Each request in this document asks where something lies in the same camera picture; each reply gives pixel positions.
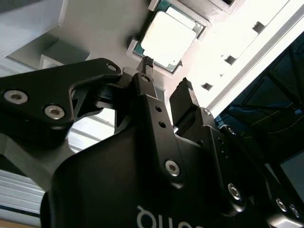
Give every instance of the bolt head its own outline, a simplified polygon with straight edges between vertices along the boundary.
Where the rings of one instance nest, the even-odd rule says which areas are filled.
[[[295,208],[295,206],[293,204],[289,205],[290,210],[294,213],[294,215],[299,218],[300,217],[300,213],[298,212],[298,210]]]
[[[287,208],[286,208],[285,204],[279,198],[276,198],[276,204],[281,209],[281,211],[287,212]]]
[[[172,160],[167,160],[165,163],[165,167],[168,173],[173,177],[177,177],[181,173],[178,164]]]
[[[146,75],[142,75],[141,78],[145,82],[150,82],[150,79]]]
[[[228,191],[229,193],[232,195],[232,197],[236,200],[241,200],[241,193],[239,192],[239,190],[236,188],[236,186],[234,186],[234,184],[230,183],[228,185]]]
[[[207,115],[211,115],[211,112],[210,112],[207,108],[204,108],[204,112],[205,112]]]
[[[233,135],[236,135],[236,134],[237,134],[231,127],[229,127],[228,130],[229,130],[230,133],[233,134]]]
[[[29,100],[28,96],[19,90],[6,91],[3,96],[5,100],[16,105],[26,103]]]
[[[49,105],[44,109],[45,115],[53,120],[59,120],[65,116],[65,112],[57,105]]]

